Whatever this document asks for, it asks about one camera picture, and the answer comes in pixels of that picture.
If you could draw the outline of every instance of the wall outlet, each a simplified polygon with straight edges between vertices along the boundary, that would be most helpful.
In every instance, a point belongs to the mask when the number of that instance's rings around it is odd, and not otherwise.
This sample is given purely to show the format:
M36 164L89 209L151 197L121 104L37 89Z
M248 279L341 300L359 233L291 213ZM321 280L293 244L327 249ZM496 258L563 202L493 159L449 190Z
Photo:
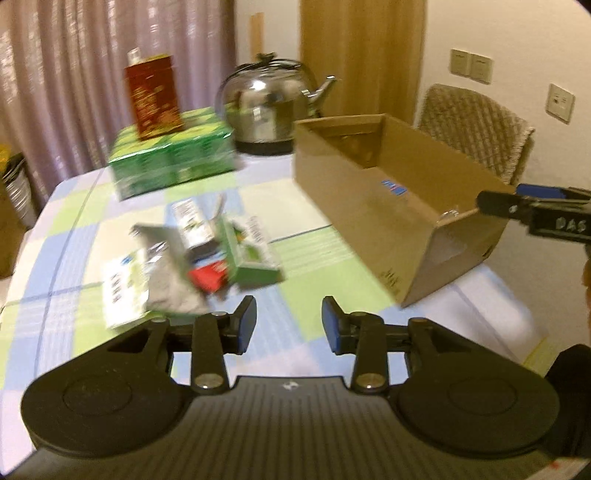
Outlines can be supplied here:
M566 123L570 122L573 114L574 95L560 88L554 83L550 83L548 99L546 100L546 111L550 115L560 118Z
M470 58L472 54L462 50L452 50L449 58L449 71L455 75L470 75Z

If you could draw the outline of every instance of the light switch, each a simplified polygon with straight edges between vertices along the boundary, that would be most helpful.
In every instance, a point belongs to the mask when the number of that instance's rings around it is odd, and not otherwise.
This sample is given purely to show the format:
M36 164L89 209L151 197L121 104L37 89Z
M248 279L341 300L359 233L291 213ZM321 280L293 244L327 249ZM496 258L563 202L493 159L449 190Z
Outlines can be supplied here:
M480 55L472 55L470 78L482 83L492 81L492 59Z
M452 50L449 59L449 71L455 75L470 75L470 57L472 54L462 50Z

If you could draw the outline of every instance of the metal screw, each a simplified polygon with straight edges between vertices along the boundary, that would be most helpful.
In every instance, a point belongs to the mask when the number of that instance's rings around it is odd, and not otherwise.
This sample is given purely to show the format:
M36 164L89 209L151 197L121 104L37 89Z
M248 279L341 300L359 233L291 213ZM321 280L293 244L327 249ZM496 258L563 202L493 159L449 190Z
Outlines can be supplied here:
M201 374L195 378L195 385L204 390L217 388L223 385L223 378L218 374Z
M383 387L386 383L386 379L383 375L374 373L360 375L357 377L356 381L360 387L367 388L368 390Z

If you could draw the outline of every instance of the checkered tablecloth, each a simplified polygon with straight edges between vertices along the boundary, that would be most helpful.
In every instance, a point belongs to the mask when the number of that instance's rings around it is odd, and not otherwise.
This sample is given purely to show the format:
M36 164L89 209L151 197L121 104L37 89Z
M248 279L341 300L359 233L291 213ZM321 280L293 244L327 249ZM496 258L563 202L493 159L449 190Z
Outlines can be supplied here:
M226 211L257 215L281 259L285 281L239 291L212 310L232 311L244 294L258 303L248 352L226 356L236 375L343 375L352 356L335 357L324 338L320 304L333 295L345 311L380 314L406 325L424 316L517 362L547 357L545 333L498 277L482 265L421 302L401 310L292 180L291 156L242 157L233 173L193 181L120 202L108 169L66 180L56 188L23 249L0 327L0 471L33 449L20 417L31 381L110 339L101 299L102 264L135 248L135 223L173 225L172 203L192 197L208 216L218 192ZM406 379L401 354L390 354L391 382ZM188 383L189 355L176 355L173 376Z

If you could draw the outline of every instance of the green box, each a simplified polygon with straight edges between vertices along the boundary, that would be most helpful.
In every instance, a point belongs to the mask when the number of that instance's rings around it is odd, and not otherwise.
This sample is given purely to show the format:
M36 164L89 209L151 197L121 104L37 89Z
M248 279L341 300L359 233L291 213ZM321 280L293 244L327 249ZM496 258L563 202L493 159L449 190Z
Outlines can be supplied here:
M256 287L281 280L277 256L271 251L256 217L219 215L215 222L231 283Z
M232 130L212 108L181 114L185 130L141 141L119 132L109 159L121 199L234 169Z

